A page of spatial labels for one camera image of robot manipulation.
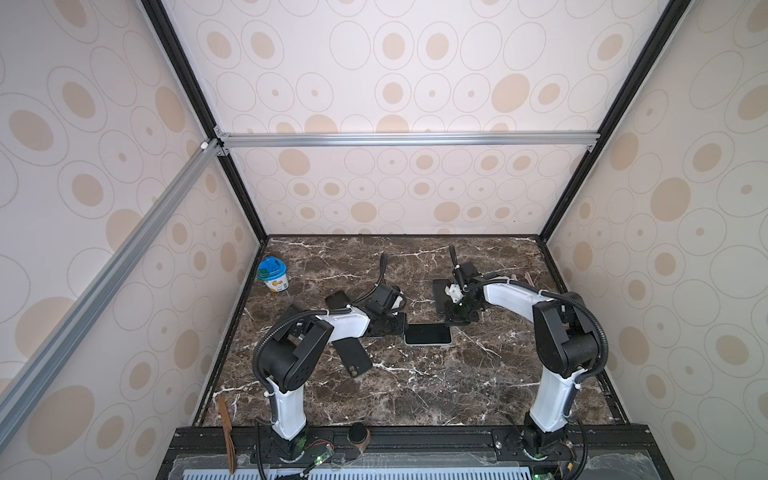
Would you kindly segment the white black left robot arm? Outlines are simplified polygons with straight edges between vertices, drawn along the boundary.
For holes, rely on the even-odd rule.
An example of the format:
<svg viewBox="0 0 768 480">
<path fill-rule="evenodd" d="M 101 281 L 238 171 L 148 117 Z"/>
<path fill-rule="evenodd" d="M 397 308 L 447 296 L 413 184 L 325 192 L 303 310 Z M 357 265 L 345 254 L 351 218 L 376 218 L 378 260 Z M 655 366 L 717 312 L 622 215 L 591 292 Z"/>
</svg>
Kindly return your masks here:
<svg viewBox="0 0 768 480">
<path fill-rule="evenodd" d="M 253 353 L 252 370 L 270 401 L 273 434 L 284 441 L 305 430 L 304 385 L 328 345 L 356 378 L 373 367 L 363 338 L 405 332 L 407 299 L 397 286 L 379 283 L 357 300 L 339 290 L 325 302 L 327 307 L 320 310 L 290 307 Z"/>
</svg>

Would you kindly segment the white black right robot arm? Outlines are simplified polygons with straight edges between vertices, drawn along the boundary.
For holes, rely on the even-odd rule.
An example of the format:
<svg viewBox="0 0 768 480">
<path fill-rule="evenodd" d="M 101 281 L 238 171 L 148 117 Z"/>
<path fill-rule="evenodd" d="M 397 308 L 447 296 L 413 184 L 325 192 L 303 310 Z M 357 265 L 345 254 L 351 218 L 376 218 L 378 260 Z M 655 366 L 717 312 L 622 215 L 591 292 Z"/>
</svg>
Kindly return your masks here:
<svg viewBox="0 0 768 480">
<path fill-rule="evenodd" d="M 436 296 L 448 321 L 467 323 L 493 306 L 532 323 L 542 377 L 526 421 L 540 433 L 565 427 L 580 385 L 607 363 L 609 343 L 599 320 L 575 292 L 556 293 L 505 276 L 482 275 L 472 263 L 457 260 L 452 261 L 452 274 Z"/>
</svg>

